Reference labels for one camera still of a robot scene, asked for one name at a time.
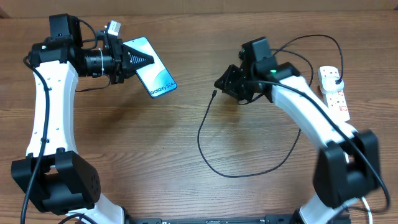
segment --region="power strip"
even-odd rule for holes
[[[325,81],[325,79],[334,80],[336,77],[340,77],[337,68],[332,66],[320,67],[318,70],[318,78],[321,90],[323,88],[322,81]],[[336,114],[343,121],[348,121],[349,113],[347,101],[341,85],[336,85],[334,91],[328,91],[327,93],[324,92],[325,91],[322,91],[323,102],[327,105],[329,110],[331,110],[332,113]]]

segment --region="black cable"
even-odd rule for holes
[[[257,176],[257,175],[266,174],[266,173],[269,173],[269,172],[271,172],[271,171],[274,171],[274,170],[278,169],[281,165],[283,165],[283,163],[286,162],[286,160],[289,158],[290,154],[292,153],[294,147],[296,146],[297,141],[299,140],[299,137],[300,137],[301,129],[298,130],[297,138],[296,138],[296,140],[294,141],[293,146],[292,146],[292,148],[290,149],[290,151],[289,151],[289,153],[287,154],[287,156],[285,157],[285,159],[284,159],[279,165],[277,165],[277,166],[275,166],[274,168],[271,168],[271,169],[269,169],[269,170],[266,170],[266,171],[264,171],[264,172],[259,172],[259,173],[256,173],[256,174],[246,174],[246,175],[225,175],[225,174],[222,174],[222,173],[218,172],[216,169],[214,169],[214,168],[210,165],[210,163],[206,160],[205,155],[203,155],[203,152],[201,151],[200,142],[199,142],[199,135],[200,135],[200,130],[201,130],[201,128],[203,127],[203,123],[204,123],[205,120],[206,120],[206,116],[207,116],[207,114],[208,114],[208,112],[209,112],[211,102],[213,101],[213,99],[214,99],[214,97],[216,96],[216,94],[217,94],[217,90],[214,90],[214,91],[213,91],[213,94],[212,94],[212,96],[211,96],[211,100],[210,100],[210,102],[209,102],[209,105],[207,106],[207,110],[206,110],[205,116],[203,117],[203,121],[201,122],[201,125],[200,125],[200,127],[199,127],[199,131],[198,131],[198,148],[199,148],[199,152],[200,152],[201,157],[203,158],[203,160],[206,162],[207,166],[208,166],[213,172],[215,172],[216,174],[218,174],[218,175],[220,175],[220,176],[227,177],[227,178],[242,178],[242,177],[254,177],[254,176]]]
[[[312,67],[311,62],[310,62],[308,59],[306,59],[304,56],[302,56],[302,55],[300,55],[300,54],[298,54],[298,53],[295,53],[295,52],[292,52],[292,51],[289,51],[289,50],[282,50],[282,49],[281,49],[281,50],[280,50],[280,49],[271,49],[271,50],[278,50],[278,51],[281,51],[281,52],[286,52],[286,53],[294,54],[294,55],[296,55],[296,56],[298,56],[298,57],[304,59],[304,60],[309,64],[309,66],[310,66],[310,68],[311,68],[311,79],[310,79],[310,83],[308,84],[309,86],[311,86],[312,81],[313,81],[313,67]],[[251,68],[250,68],[250,73],[251,73],[251,76],[252,76],[252,77],[254,77],[254,71],[253,71],[253,70],[254,70],[254,63],[251,65]],[[295,145],[297,144],[297,141],[299,140],[300,133],[301,133],[301,129],[298,130],[296,140],[294,141],[293,146],[292,146],[292,148],[290,149],[289,153],[286,155],[285,159],[284,159],[279,165],[275,166],[274,168],[271,168],[271,169],[266,170],[266,171],[264,171],[264,172],[259,172],[259,173],[257,173],[257,174],[248,174],[248,175],[239,175],[239,176],[225,175],[225,174],[222,174],[222,173],[218,172],[217,170],[215,170],[215,169],[208,163],[208,161],[206,160],[206,158],[204,157],[204,155],[203,155],[203,153],[202,153],[202,151],[201,151],[201,148],[200,148],[200,143],[199,143],[199,133],[200,133],[200,130],[201,130],[202,126],[203,126],[203,123],[204,123],[204,121],[205,121],[205,119],[206,119],[208,110],[209,110],[209,108],[210,108],[210,105],[211,105],[211,102],[213,101],[214,96],[212,97],[212,99],[211,99],[211,101],[210,101],[210,103],[209,103],[209,106],[208,106],[208,109],[207,109],[207,111],[206,111],[205,117],[203,118],[202,124],[201,124],[201,126],[199,127],[199,132],[198,132],[198,148],[199,148],[200,154],[201,154],[203,160],[207,163],[207,165],[209,166],[209,168],[210,168],[212,171],[216,172],[217,174],[219,174],[219,175],[221,175],[221,176],[223,176],[223,177],[229,177],[229,178],[252,177],[252,176],[256,176],[256,175],[266,174],[266,173],[269,173],[269,172],[271,172],[271,171],[273,171],[273,170],[278,169],[278,168],[289,158],[289,156],[290,156],[290,154],[292,153],[292,151],[293,151]],[[246,102],[246,103],[242,103],[242,104],[241,104],[241,103],[239,103],[239,101],[238,101],[238,104],[239,104],[239,105],[248,105],[248,104],[250,104],[250,103],[252,103],[252,102],[255,102],[256,100],[258,100],[258,99],[259,99],[260,97],[262,97],[262,96],[264,96],[263,93],[257,95],[254,99],[252,99],[252,100],[250,100],[250,101],[248,101],[248,102]]]
[[[344,134],[344,132],[329,118],[329,116],[322,110],[322,108],[317,104],[317,102],[315,102],[311,97],[309,97],[306,93],[297,90],[295,88],[292,88],[290,86],[287,85],[283,85],[281,83],[275,83],[275,82],[269,82],[269,81],[262,81],[262,80],[258,80],[258,81],[248,81],[248,83],[255,83],[255,84],[259,84],[259,83],[263,83],[266,85],[276,85],[276,86],[281,86],[283,88],[286,88],[290,91],[293,91],[295,93],[298,93],[299,95],[303,96],[304,98],[306,98],[309,102],[311,102],[314,107],[316,107],[316,109],[322,114],[322,116],[329,122],[329,124],[341,135],[341,137],[343,137],[343,139],[349,144],[350,147],[352,147],[355,151],[355,153],[357,153],[357,155],[360,156],[360,158],[363,160],[363,162],[367,165],[367,167],[371,170],[371,172],[373,173],[374,177],[376,178],[377,182],[379,183],[381,189],[384,192],[384,195],[386,196],[386,207],[380,210],[372,210],[372,213],[384,213],[386,211],[389,210],[390,206],[391,206],[391,198],[390,198],[390,194],[387,190],[386,185],[384,184],[383,180],[381,179],[381,177],[379,176],[379,174],[377,174],[377,172],[374,170],[373,166],[370,164],[370,162],[368,161],[368,159],[364,156],[364,154],[358,149],[358,147],[352,142],[352,140],[346,135]],[[356,210],[360,210],[363,212],[368,212],[367,209],[365,208],[359,208],[359,207],[350,207]]]
[[[310,66],[310,68],[311,68],[311,79],[310,79],[310,83],[308,84],[309,86],[311,86],[312,80],[313,80],[313,67],[312,67],[311,62],[310,62],[308,59],[306,59],[303,55],[300,55],[300,54],[298,54],[298,53],[296,53],[296,52],[289,51],[289,50],[282,50],[282,49],[271,49],[271,50],[277,50],[278,52],[290,53],[290,54],[296,55],[296,56],[302,58],[303,60],[305,60],[305,61],[309,64],[309,66]],[[238,104],[241,105],[241,106],[243,106],[243,105],[248,105],[248,104],[250,104],[250,103],[255,102],[256,100],[258,100],[258,99],[259,99],[260,97],[262,97],[262,96],[264,96],[263,93],[261,93],[260,95],[256,96],[254,99],[252,99],[252,100],[250,100],[250,101],[247,101],[247,102],[245,102],[245,103],[239,103],[239,101],[238,101]]]
[[[83,40],[82,43],[93,42],[93,41],[95,41],[95,38]]]
[[[102,87],[98,87],[98,88],[87,88],[87,89],[84,89],[84,90],[75,90],[75,91],[76,91],[77,93],[81,93],[81,92],[84,92],[84,91],[102,90],[102,89],[104,89],[104,88],[110,86],[110,84],[111,84],[111,78],[109,77],[109,75],[106,75],[106,74],[104,74],[104,76],[106,76],[106,77],[109,79],[109,82],[108,82],[108,84],[107,84],[106,86],[102,86]]]
[[[21,224],[25,223],[27,204],[29,203],[29,197],[30,197],[30,194],[32,193],[32,186],[33,186],[33,183],[35,182],[37,173],[39,171],[40,163],[41,163],[43,155],[44,155],[45,144],[47,143],[47,130],[49,128],[49,116],[50,116],[50,93],[49,93],[49,88],[48,88],[47,83],[45,82],[43,76],[39,73],[39,71],[37,71],[36,68],[31,66],[27,62],[28,57],[29,56],[24,57],[24,59],[23,59],[24,64],[28,68],[30,68],[37,75],[37,77],[40,79],[40,81],[43,84],[44,93],[45,93],[45,116],[44,116],[43,136],[42,136],[42,139],[41,139],[42,145],[40,147],[39,156],[37,157],[37,161],[36,161],[36,165],[34,167],[33,173],[32,173],[32,177],[30,178],[28,186],[27,186],[27,189],[26,189],[24,203],[23,203],[22,211],[21,211]]]
[[[312,35],[304,35],[304,36],[301,36],[301,37],[294,38],[293,40],[291,40],[291,41],[287,42],[286,44],[284,44],[280,49],[278,49],[278,50],[274,53],[274,55],[277,54],[278,52],[282,51],[285,47],[287,47],[287,46],[288,46],[290,43],[292,43],[293,41],[299,40],[299,39],[305,38],[305,37],[327,37],[327,38],[331,39],[331,40],[337,45],[338,51],[339,51],[339,53],[340,53],[340,58],[341,58],[341,75],[340,75],[340,78],[339,78],[338,80],[336,80],[336,84],[340,84],[341,81],[343,80],[343,73],[344,73],[343,53],[342,53],[342,51],[341,51],[340,45],[338,44],[337,40],[335,40],[334,38],[332,38],[332,37],[329,36],[329,35],[324,35],[324,34],[312,34]]]
[[[87,26],[88,28],[90,28],[91,31],[93,31],[93,34],[94,34],[94,40],[95,40],[95,45],[94,45],[94,47],[90,47],[90,48],[88,48],[88,49],[83,49],[83,50],[93,50],[93,49],[95,49],[95,48],[97,47],[97,45],[98,45],[98,39],[97,39],[97,35],[95,34],[94,28],[93,28],[92,26],[90,26],[89,23],[87,23],[87,22],[84,21],[83,19],[78,19],[78,20],[79,20],[79,22],[82,22],[82,23],[86,24],[86,26]]]
[[[71,220],[72,218],[77,218],[77,217],[79,217],[80,220],[81,220],[82,218],[84,218],[85,220],[87,220],[87,221],[88,221],[89,223],[91,223],[91,224],[97,224],[97,223],[96,223],[94,220],[92,220],[90,217],[88,217],[88,216],[86,216],[85,214],[82,214],[82,213],[76,213],[76,214],[70,215],[70,216],[64,218],[64,219],[63,219],[62,221],[60,221],[58,224],[64,224],[64,223],[66,223],[67,221]]]
[[[250,103],[255,102],[256,100],[258,100],[258,99],[261,98],[262,96],[264,96],[264,94],[263,94],[263,93],[260,93],[260,94],[258,94],[254,99],[249,100],[249,101],[247,101],[247,102],[245,102],[245,103],[240,103],[241,100],[238,100],[238,105],[239,105],[239,106],[248,105],[248,104],[250,104]]]

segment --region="wood grain surface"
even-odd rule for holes
[[[68,12],[74,16],[136,16],[244,12],[393,10],[398,0],[1,0],[4,18],[44,18]]]
[[[290,159],[270,174],[227,179],[213,173],[197,148],[197,131],[214,90],[229,64],[239,64],[240,45],[267,36],[271,47],[307,34],[333,36],[343,49],[350,123],[372,129],[380,141],[382,176],[392,208],[375,223],[398,218],[398,13],[295,12],[209,14],[200,16],[85,17],[95,29],[111,19],[123,24],[123,40],[146,36],[174,76],[178,88],[151,99],[137,77],[104,90],[77,93],[75,140],[80,155],[101,178],[103,193],[134,217],[261,217],[292,213],[314,194],[317,158],[305,135]],[[35,103],[32,72],[22,58],[32,44],[50,34],[48,19],[0,20],[0,223],[18,223],[24,194],[11,177],[11,161],[24,158]],[[82,28],[83,38],[91,38]],[[334,43],[314,37],[290,47],[312,63],[340,68]],[[308,65],[280,53],[307,79]],[[78,89],[106,80],[81,78]],[[317,91],[315,77],[312,89]],[[202,129],[201,145],[220,172],[248,174],[278,164],[298,131],[296,124],[265,98],[238,106],[218,93]],[[368,197],[382,207],[381,190]],[[354,223],[366,215],[351,212]],[[62,217],[41,214],[31,204],[27,223],[58,223]]]

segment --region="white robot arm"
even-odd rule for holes
[[[154,63],[154,58],[124,45],[118,39],[120,24],[115,21],[95,34],[96,43],[104,41],[102,50],[82,49],[80,22],[87,24],[68,14],[50,16],[52,36],[34,44],[24,59],[34,71],[36,103],[26,158],[13,161],[11,167],[12,177],[26,193],[21,223],[28,199],[40,212],[71,217],[84,214],[86,223],[130,222],[127,211],[101,193],[96,169],[78,155],[73,102],[78,77],[107,73],[112,84],[123,83],[138,68]],[[136,55],[142,60],[131,60]],[[58,173],[47,174],[51,168]]]
[[[277,64],[265,37],[242,48],[242,65],[230,65],[215,87],[237,100],[251,101],[254,93],[264,94],[298,124],[318,152],[313,178],[316,194],[288,221],[328,223],[379,186],[388,207],[388,191],[380,178],[377,137],[370,131],[358,133],[330,113],[292,64]],[[354,162],[346,159],[347,154]]]

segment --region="phone screen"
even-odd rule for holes
[[[155,63],[137,69],[137,75],[150,97],[155,98],[177,88],[177,84],[170,72],[145,37],[130,40],[124,44],[154,58]]]

